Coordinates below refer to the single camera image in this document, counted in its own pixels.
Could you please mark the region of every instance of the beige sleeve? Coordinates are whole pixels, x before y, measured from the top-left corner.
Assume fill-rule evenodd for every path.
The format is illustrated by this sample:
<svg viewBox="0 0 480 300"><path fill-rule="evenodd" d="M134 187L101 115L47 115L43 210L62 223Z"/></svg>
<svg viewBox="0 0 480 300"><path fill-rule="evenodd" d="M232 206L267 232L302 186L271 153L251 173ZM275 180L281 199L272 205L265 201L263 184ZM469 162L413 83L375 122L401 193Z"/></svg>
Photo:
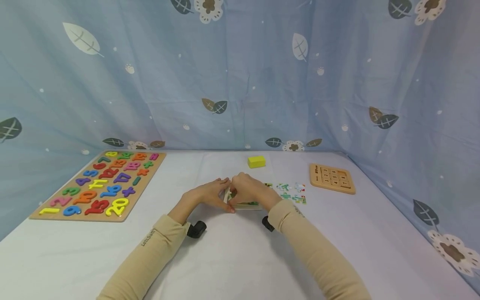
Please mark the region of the beige sleeve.
<svg viewBox="0 0 480 300"><path fill-rule="evenodd" d="M352 265L291 201L275 205L268 222L285 235L327 300L372 299Z"/></svg>
<svg viewBox="0 0 480 300"><path fill-rule="evenodd" d="M177 252L189 227L188 222L180 225L163 215L105 284L97 300L143 299L160 271Z"/></svg>

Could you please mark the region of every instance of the yellow sponge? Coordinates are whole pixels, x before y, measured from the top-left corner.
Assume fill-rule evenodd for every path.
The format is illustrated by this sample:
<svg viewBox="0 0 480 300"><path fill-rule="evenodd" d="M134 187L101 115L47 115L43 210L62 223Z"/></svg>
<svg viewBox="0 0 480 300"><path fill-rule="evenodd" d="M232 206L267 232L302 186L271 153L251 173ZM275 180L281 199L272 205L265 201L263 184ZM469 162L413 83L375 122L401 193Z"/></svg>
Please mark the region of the yellow sponge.
<svg viewBox="0 0 480 300"><path fill-rule="evenodd" d="M265 167L265 157L263 157L263 156L249 157L248 158L248 166L250 168Z"/></svg>

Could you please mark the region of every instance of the number puzzle board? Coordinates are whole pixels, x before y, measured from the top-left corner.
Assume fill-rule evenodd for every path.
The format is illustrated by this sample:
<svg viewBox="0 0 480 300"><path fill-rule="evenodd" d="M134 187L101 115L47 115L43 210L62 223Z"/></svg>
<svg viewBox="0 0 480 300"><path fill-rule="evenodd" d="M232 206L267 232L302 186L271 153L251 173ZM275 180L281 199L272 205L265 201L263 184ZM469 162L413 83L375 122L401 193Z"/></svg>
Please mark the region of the number puzzle board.
<svg viewBox="0 0 480 300"><path fill-rule="evenodd" d="M310 164L310 183L313 186L337 192L352 195L356 193L350 172L344 169Z"/></svg>
<svg viewBox="0 0 480 300"><path fill-rule="evenodd" d="M166 155L105 151L37 208L30 219L123 222Z"/></svg>

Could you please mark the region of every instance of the white table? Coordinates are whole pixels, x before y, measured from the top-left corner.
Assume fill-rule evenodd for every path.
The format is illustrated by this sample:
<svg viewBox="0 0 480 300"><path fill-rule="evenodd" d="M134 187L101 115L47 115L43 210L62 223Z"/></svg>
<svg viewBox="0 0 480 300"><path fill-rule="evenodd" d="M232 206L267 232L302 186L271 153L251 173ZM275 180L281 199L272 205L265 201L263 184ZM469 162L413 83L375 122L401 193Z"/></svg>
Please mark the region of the white table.
<svg viewBox="0 0 480 300"><path fill-rule="evenodd" d="M179 152L168 155L123 223L25 220L0 242L0 299L88 300L151 226L188 189L249 172L263 182L307 185L303 214L353 264L374 299L462 299L479 296L375 185L342 154ZM263 155L267 167L249 169ZM348 169L356 195L310 185L308 165ZM189 221L208 228L186 238L146 299L322 299L317 285L265 211L224 214L198 207Z"/></svg>

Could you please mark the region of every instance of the blue fabric backdrop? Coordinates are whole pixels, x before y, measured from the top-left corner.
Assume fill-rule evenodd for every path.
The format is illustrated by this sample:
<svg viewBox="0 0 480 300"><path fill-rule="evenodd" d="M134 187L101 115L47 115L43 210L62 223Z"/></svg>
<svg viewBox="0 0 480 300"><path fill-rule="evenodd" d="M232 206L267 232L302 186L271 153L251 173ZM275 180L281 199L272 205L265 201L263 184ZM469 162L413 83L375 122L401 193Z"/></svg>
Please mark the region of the blue fabric backdrop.
<svg viewBox="0 0 480 300"><path fill-rule="evenodd" d="M0 239L105 148L340 150L480 292L478 11L0 1Z"/></svg>

